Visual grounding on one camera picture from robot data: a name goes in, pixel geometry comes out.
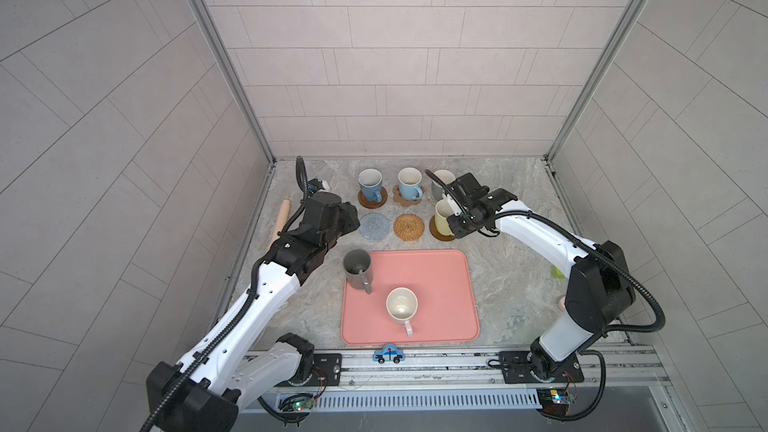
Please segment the tan rattan coaster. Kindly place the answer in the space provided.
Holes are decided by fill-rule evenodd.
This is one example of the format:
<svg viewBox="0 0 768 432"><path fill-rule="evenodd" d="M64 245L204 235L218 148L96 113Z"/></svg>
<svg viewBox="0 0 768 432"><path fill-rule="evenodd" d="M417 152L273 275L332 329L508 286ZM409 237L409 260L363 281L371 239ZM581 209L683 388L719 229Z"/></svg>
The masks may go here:
<svg viewBox="0 0 768 432"><path fill-rule="evenodd" d="M395 219L393 231L399 239L413 242L422 237L425 232L425 224L418 215L402 214Z"/></svg>

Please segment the light blue woven coaster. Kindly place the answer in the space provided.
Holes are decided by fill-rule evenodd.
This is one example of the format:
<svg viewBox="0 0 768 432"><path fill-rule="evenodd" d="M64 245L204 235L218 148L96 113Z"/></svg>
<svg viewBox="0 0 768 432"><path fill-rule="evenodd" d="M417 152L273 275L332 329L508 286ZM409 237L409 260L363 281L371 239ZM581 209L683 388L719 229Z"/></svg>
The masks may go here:
<svg viewBox="0 0 768 432"><path fill-rule="evenodd" d="M386 216L369 213L360 218L358 231L368 240L381 241L389 235L390 229L391 222Z"/></svg>

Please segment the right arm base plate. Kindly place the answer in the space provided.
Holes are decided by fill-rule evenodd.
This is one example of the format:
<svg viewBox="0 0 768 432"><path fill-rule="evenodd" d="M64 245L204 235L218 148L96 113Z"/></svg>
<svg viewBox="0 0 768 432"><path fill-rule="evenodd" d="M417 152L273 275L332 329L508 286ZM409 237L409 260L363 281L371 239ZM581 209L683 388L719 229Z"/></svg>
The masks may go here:
<svg viewBox="0 0 768 432"><path fill-rule="evenodd" d="M505 384L582 383L584 374L575 353L559 363L544 378L534 373L529 351L501 351L497 356L499 369Z"/></svg>

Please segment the blue mug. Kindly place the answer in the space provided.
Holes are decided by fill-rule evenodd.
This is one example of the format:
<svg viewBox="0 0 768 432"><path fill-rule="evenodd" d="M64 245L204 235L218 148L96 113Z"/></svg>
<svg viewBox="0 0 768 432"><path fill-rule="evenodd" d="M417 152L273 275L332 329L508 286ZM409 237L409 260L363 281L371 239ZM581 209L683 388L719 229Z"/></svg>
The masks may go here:
<svg viewBox="0 0 768 432"><path fill-rule="evenodd" d="M423 198L422 174L418 169L414 167L401 169L398 173L398 181L400 195L404 200L419 201Z"/></svg>
<svg viewBox="0 0 768 432"><path fill-rule="evenodd" d="M383 176L377 169L369 168L358 175L360 189L369 201L380 201Z"/></svg>

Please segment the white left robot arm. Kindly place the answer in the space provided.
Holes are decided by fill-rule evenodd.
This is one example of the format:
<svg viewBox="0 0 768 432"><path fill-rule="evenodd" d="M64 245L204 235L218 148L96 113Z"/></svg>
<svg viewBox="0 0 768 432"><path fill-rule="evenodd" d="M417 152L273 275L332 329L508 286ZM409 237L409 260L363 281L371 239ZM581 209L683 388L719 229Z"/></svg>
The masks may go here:
<svg viewBox="0 0 768 432"><path fill-rule="evenodd" d="M241 408L283 381L308 375L313 347L296 335L243 360L338 239L359 227L356 206L336 194L318 191L303 207L299 225L280 233L253 264L249 288L221 320L176 364L160 362L149 374L150 413L142 430L229 431Z"/></svg>

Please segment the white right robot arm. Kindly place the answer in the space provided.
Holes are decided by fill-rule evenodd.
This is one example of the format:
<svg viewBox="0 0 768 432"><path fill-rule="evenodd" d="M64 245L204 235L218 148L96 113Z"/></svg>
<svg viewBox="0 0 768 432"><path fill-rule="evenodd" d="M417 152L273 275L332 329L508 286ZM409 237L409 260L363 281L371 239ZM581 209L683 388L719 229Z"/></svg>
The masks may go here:
<svg viewBox="0 0 768 432"><path fill-rule="evenodd" d="M635 288L607 264L626 266L616 244L573 235L511 192L480 185L470 173L440 187L452 210L448 224L455 237L507 234L547 259L567 279L565 311L530 348L529 361L539 378L553 376L561 363L597 341L635 302Z"/></svg>

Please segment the brown wooden coaster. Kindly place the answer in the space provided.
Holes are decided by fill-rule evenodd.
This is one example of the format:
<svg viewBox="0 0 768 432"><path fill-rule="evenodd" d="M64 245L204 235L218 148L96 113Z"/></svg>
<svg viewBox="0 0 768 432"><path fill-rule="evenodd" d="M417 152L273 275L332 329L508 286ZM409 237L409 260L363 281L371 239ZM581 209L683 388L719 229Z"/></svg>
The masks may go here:
<svg viewBox="0 0 768 432"><path fill-rule="evenodd" d="M455 239L453 235L443 235L439 232L435 224L435 217L432 217L429 221L429 232L435 239L441 242L450 242Z"/></svg>
<svg viewBox="0 0 768 432"><path fill-rule="evenodd" d="M388 192L387 192L387 190L385 188L382 188L380 190L380 198L381 198L381 200L378 201L378 202L376 202L376 201L369 201L366 198L366 196L364 195L362 190L360 190L358 192L357 198L358 198L358 201L359 201L359 203L360 203L360 205L362 207L364 207L366 209L373 210L373 209L378 209L378 208L382 207L387 202L387 200L388 200Z"/></svg>

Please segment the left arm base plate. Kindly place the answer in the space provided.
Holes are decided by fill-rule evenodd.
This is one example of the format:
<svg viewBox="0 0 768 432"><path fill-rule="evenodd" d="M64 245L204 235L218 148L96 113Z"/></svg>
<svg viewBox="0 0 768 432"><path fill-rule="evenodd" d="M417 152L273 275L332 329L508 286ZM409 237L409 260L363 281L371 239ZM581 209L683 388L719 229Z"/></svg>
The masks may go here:
<svg viewBox="0 0 768 432"><path fill-rule="evenodd" d="M335 387L340 383L342 355L339 353L315 353L309 376L303 381L283 381L278 387Z"/></svg>

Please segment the green handled white mug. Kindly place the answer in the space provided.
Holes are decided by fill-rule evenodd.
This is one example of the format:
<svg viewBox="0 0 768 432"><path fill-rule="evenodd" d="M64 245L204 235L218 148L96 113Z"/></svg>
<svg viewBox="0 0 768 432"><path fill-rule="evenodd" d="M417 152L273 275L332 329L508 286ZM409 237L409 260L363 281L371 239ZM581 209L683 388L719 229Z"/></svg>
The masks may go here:
<svg viewBox="0 0 768 432"><path fill-rule="evenodd" d="M454 215L454 212L447 199L442 199L435 205L434 224L436 231L444 237L453 237L448 219Z"/></svg>

